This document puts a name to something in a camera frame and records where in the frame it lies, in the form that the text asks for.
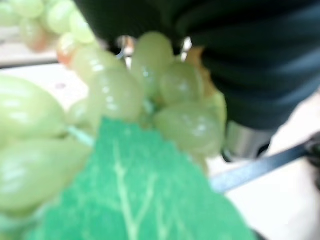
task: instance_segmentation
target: silver metal cylinder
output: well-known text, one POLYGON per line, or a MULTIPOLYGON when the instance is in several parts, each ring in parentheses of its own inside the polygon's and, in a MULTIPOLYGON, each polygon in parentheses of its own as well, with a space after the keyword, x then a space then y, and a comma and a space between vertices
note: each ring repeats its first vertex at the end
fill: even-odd
POLYGON ((226 127, 223 158, 226 162, 250 161, 260 157, 269 147, 276 130, 256 130, 230 121, 226 127))

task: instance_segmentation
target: grape stem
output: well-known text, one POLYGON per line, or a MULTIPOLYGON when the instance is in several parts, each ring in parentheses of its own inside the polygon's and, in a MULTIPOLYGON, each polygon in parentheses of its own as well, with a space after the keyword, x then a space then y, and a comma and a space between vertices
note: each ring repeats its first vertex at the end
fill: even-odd
POLYGON ((74 136, 79 142, 81 142, 91 148, 95 145, 95 139, 92 136, 90 136, 87 133, 85 133, 84 131, 76 128, 75 126, 69 126, 67 128, 67 132, 69 134, 71 134, 72 136, 74 136))

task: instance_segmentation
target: white table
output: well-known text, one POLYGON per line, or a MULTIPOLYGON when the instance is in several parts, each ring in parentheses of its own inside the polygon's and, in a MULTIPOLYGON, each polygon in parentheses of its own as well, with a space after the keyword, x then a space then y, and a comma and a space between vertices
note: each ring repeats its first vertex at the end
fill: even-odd
POLYGON ((43 52, 35 53, 20 40, 17 27, 0 27, 0 68, 39 63, 53 63, 57 60, 55 41, 43 52))
MULTIPOLYGON (((84 98, 87 87, 59 64, 0 70, 39 84, 68 109, 84 98)), ((268 154, 285 150, 320 131, 320 94, 303 102, 274 137, 268 154)), ((210 173, 237 167, 222 159, 209 161, 210 173)), ((275 170, 226 194, 246 221, 270 240, 320 240, 320 193, 315 169, 305 159, 275 170)))

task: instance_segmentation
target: artificial grape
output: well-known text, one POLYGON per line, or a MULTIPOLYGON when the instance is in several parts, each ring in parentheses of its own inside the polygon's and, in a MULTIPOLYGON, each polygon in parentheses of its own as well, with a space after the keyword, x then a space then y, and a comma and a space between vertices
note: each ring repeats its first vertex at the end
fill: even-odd
POLYGON ((0 210, 17 212, 55 197, 83 168, 90 149, 74 140, 30 139, 0 151, 0 210))
POLYGON ((49 26, 49 13, 51 9, 57 4, 58 2, 65 1, 65 0, 47 0, 45 1, 44 10, 39 18, 39 21, 42 25, 42 27, 48 32, 48 33, 54 33, 52 29, 49 26))
POLYGON ((152 129, 154 127, 153 116, 155 110, 155 106, 151 101, 147 99, 143 101, 143 107, 137 121, 141 128, 152 129))
POLYGON ((223 131, 216 115, 201 103, 169 106, 154 117, 155 127, 164 138, 192 155, 216 156, 223 144, 223 131))
POLYGON ((71 68, 81 80, 89 84, 99 72, 113 68, 125 69, 126 66, 111 52, 89 45, 75 53, 71 60, 71 68))
POLYGON ((200 73, 185 62, 171 64, 160 78, 159 87, 167 105, 198 101, 204 95, 200 73))
POLYGON ((18 25, 20 21, 17 15, 8 2, 0 2, 0 27, 11 27, 18 25))
POLYGON ((69 66, 76 51, 80 49, 79 43, 72 33, 68 32, 62 35, 56 45, 57 59, 61 64, 69 66))
POLYGON ((201 60, 201 55, 204 51, 203 47, 192 47, 186 56, 185 62, 195 66, 200 72, 204 85, 204 96, 210 97, 215 93, 216 88, 211 80, 211 75, 208 69, 206 69, 201 60))
POLYGON ((57 137, 65 127, 64 110, 48 92, 27 80, 0 74, 1 137, 57 137))
POLYGON ((139 38, 132 56, 131 73, 148 98, 158 97, 159 79, 173 61, 171 43, 164 35, 149 32, 139 38))
POLYGON ((84 16, 75 11, 70 17, 70 29, 74 37, 83 44, 90 44, 95 41, 95 35, 84 16))
POLYGON ((69 32, 70 16, 76 9, 75 3, 70 0, 58 1, 54 4, 47 16, 47 23, 52 32, 59 35, 69 32))
POLYGON ((143 91, 125 68, 115 68, 97 75, 89 88, 88 116, 97 129, 101 117, 138 120, 143 107, 143 91))
POLYGON ((82 99, 72 105, 68 111, 66 119, 70 125, 75 125, 77 127, 86 126, 88 123, 87 100, 82 99))
POLYGON ((17 14, 24 18, 35 19, 44 11, 42 0, 9 0, 17 14))
POLYGON ((203 105, 219 120, 221 128, 224 130, 227 121, 227 104, 225 96, 215 90, 214 93, 202 101, 203 105))
POLYGON ((46 48, 48 36, 37 20, 29 18, 22 19, 19 27, 21 39, 29 49, 35 52, 41 52, 46 48))

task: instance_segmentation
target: black fabric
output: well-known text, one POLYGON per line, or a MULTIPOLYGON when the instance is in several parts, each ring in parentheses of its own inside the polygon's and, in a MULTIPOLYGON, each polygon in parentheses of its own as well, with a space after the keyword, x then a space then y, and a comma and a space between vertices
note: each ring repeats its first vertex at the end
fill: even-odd
POLYGON ((276 129, 320 85, 320 0, 76 0, 98 37, 191 37, 228 119, 276 129))

